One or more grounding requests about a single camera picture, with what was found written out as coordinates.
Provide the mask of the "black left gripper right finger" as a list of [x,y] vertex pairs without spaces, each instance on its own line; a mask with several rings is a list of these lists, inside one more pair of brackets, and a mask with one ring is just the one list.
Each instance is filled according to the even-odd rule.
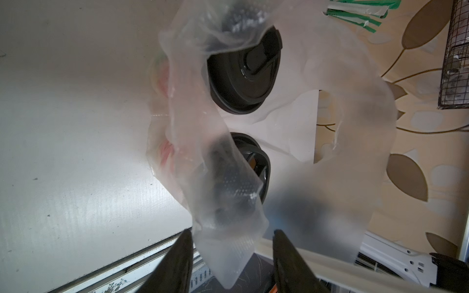
[[272,238],[274,276],[278,293],[329,293],[282,230]]

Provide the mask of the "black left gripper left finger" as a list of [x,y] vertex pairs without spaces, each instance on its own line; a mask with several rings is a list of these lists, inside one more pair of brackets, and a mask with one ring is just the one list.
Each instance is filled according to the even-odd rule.
[[188,293],[194,263],[190,229],[184,230],[138,293]]

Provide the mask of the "red milk tea cup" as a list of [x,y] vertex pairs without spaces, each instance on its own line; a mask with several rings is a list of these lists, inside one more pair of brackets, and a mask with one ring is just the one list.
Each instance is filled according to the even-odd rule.
[[[270,159],[261,149],[260,144],[258,144],[256,140],[249,135],[243,133],[231,133],[231,136],[239,152],[263,182],[263,187],[260,190],[259,197],[261,202],[264,202],[267,197],[271,175]],[[170,192],[173,198],[176,199],[176,201],[182,205],[185,210],[189,211],[190,209],[187,200],[174,177],[172,160],[173,154],[174,147],[167,139],[163,139],[162,142],[157,144],[157,146],[153,146],[147,151],[153,175]]]
[[194,91],[194,81],[208,78],[213,102],[234,115],[255,112],[271,93],[280,67],[282,38],[279,30],[269,28],[259,44],[246,49],[212,54],[203,66],[207,73],[192,74],[177,70],[173,85]]

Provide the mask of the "clear plastic carrier bag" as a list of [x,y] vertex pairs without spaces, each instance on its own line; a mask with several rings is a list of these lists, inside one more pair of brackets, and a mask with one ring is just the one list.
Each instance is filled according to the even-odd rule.
[[[297,248],[353,262],[378,198],[395,137],[396,107],[366,47],[327,1],[184,1],[159,35],[157,91],[147,151],[167,139],[192,217],[196,249],[232,288],[263,238],[282,230]],[[177,70],[207,73],[212,55],[259,44],[279,30],[274,87],[253,113],[234,115],[206,93],[173,85]],[[271,162],[263,182],[231,133],[254,138]]]

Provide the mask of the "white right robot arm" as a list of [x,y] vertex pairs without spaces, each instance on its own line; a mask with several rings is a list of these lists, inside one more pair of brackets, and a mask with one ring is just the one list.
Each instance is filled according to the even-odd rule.
[[439,253],[411,250],[372,232],[365,233],[355,264],[428,288],[452,293],[469,291],[466,262]]

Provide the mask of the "bundle of wrapped straws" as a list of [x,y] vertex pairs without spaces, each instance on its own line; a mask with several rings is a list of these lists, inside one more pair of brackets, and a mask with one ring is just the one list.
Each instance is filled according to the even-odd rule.
[[389,11],[398,9],[400,5],[400,0],[329,1],[324,15],[356,25],[370,33],[375,33]]

